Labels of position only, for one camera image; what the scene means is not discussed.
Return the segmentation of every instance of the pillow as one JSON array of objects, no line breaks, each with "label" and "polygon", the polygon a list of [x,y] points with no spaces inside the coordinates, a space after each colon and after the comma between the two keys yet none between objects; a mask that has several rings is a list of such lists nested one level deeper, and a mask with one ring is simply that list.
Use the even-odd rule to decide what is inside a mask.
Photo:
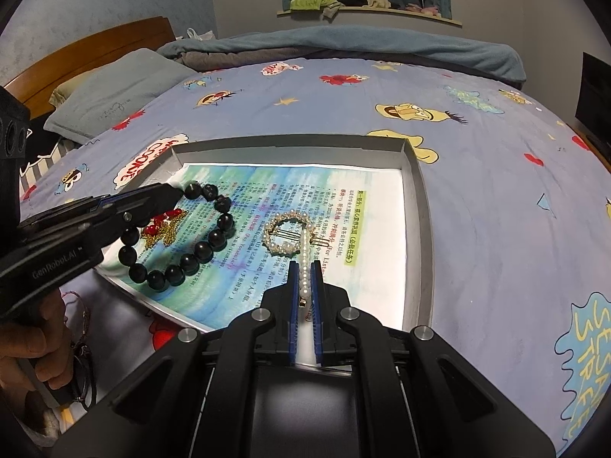
[{"label": "pillow", "polygon": [[44,129],[83,145],[193,74],[141,48],[88,76],[51,114]]},{"label": "pillow", "polygon": [[53,93],[51,93],[49,103],[55,106],[55,108],[57,108],[59,105],[65,102],[72,93],[74,93],[74,90],[77,87],[79,87],[81,84],[83,84],[83,82],[85,82],[85,79],[91,76],[91,74],[93,74],[95,71],[102,69],[102,67],[96,67],[95,69],[83,72],[78,76],[74,76],[72,79],[68,79],[68,81],[66,82],[62,82],[62,84],[55,88],[53,90]]}]

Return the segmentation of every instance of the yellow star print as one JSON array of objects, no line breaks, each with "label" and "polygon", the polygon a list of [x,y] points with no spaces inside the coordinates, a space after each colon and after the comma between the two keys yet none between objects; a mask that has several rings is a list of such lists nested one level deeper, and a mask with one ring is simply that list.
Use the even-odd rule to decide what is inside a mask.
[{"label": "yellow star print", "polygon": [[280,101],[278,103],[274,103],[274,105],[290,105],[291,103],[295,101],[299,101],[299,100],[296,98],[286,98],[285,100],[280,98]]},{"label": "yellow star print", "polygon": [[395,71],[396,72],[396,69],[390,65],[372,65],[372,67],[380,69],[381,71]]}]

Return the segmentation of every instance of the black bead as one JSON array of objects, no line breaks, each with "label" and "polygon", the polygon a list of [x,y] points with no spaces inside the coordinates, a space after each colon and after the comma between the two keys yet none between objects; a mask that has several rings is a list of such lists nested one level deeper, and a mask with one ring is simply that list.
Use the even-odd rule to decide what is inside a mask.
[{"label": "black bead", "polygon": [[222,214],[221,217],[216,220],[216,225],[218,225],[219,229],[223,232],[231,230],[233,227],[233,215]]},{"label": "black bead", "polygon": [[214,256],[212,248],[208,243],[206,243],[206,241],[200,241],[199,243],[196,243],[193,247],[193,254],[196,256],[197,261],[199,261],[200,263],[208,263],[210,260],[212,260],[212,257]]},{"label": "black bead", "polygon": [[227,196],[219,196],[215,201],[215,210],[217,212],[221,212],[222,214],[226,214],[231,209],[231,198]]},{"label": "black bead", "polygon": [[129,268],[129,278],[136,284],[142,284],[147,279],[147,267],[141,263],[134,263]]},{"label": "black bead", "polygon": [[183,269],[179,265],[169,265],[167,266],[166,273],[167,281],[170,283],[170,286],[179,286],[184,282],[184,272]]},{"label": "black bead", "polygon": [[152,289],[163,289],[166,285],[166,277],[161,270],[151,270],[147,275],[147,282]]},{"label": "black bead", "polygon": [[187,200],[196,200],[200,196],[202,196],[202,187],[199,185],[199,182],[197,181],[190,182],[184,188],[184,197]]},{"label": "black bead", "polygon": [[123,234],[121,234],[121,241],[123,244],[127,244],[127,246],[133,246],[138,242],[138,239],[140,239],[140,232],[136,226],[126,229]]},{"label": "black bead", "polygon": [[180,268],[185,275],[195,275],[199,270],[199,263],[195,255],[186,253],[180,257]]},{"label": "black bead", "polygon": [[202,194],[207,202],[211,202],[218,197],[219,189],[214,184],[204,184]]},{"label": "black bead", "polygon": [[219,252],[227,246],[227,237],[220,229],[213,229],[208,235],[208,243],[213,251]]},{"label": "black bead", "polygon": [[122,246],[118,251],[118,260],[126,267],[132,266],[134,263],[136,263],[137,259],[138,254],[131,246]]}]

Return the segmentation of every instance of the pearl strand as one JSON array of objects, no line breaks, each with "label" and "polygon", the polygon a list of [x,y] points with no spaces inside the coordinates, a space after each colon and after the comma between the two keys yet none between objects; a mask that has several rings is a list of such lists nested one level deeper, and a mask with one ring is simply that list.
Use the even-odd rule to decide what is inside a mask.
[{"label": "pearl strand", "polygon": [[299,297],[303,300],[308,300],[312,296],[312,288],[310,287],[310,232],[311,224],[308,224],[301,229],[301,238],[299,240]]}]

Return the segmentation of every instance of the metal screw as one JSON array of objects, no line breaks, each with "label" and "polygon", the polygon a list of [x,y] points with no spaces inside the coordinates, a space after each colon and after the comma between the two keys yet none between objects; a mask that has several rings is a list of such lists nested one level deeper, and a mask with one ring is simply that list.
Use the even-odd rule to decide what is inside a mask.
[{"label": "metal screw", "polygon": [[271,317],[271,312],[267,308],[258,308],[252,311],[251,317],[258,322],[263,322]]},{"label": "metal screw", "polygon": [[195,329],[192,329],[191,327],[187,329],[182,329],[178,333],[178,339],[182,342],[195,341],[195,338],[197,338],[197,331]]},{"label": "metal screw", "polygon": [[428,341],[429,339],[433,339],[435,332],[428,326],[418,326],[414,329],[414,336],[416,336],[421,341]]},{"label": "metal screw", "polygon": [[340,310],[340,315],[344,320],[356,320],[360,312],[353,306],[346,306]]}]

